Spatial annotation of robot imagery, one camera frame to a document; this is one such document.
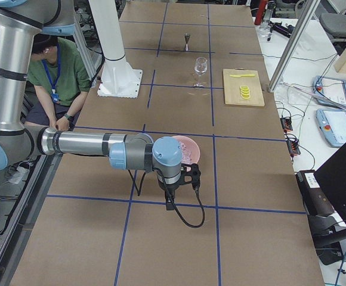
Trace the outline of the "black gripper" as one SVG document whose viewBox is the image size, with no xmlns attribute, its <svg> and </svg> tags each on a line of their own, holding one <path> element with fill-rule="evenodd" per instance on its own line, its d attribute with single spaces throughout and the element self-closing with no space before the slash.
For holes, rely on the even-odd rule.
<svg viewBox="0 0 346 286">
<path fill-rule="evenodd" d="M 178 182 L 173 184 L 165 184 L 158 180 L 160 188 L 164 191 L 165 205 L 167 210 L 174 210 L 175 206 L 175 190 L 180 186 Z"/>
</svg>

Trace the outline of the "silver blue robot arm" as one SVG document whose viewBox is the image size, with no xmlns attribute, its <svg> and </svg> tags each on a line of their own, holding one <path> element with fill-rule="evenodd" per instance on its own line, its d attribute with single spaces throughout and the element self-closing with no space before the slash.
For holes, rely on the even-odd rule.
<svg viewBox="0 0 346 286">
<path fill-rule="evenodd" d="M 0 170 L 39 154 L 105 156 L 116 169 L 156 172 L 166 208 L 175 209 L 174 192 L 184 182 L 181 148 L 175 138 L 77 133 L 26 128 L 21 123 L 34 36 L 72 35 L 74 31 L 72 1 L 0 1 Z"/>
</svg>

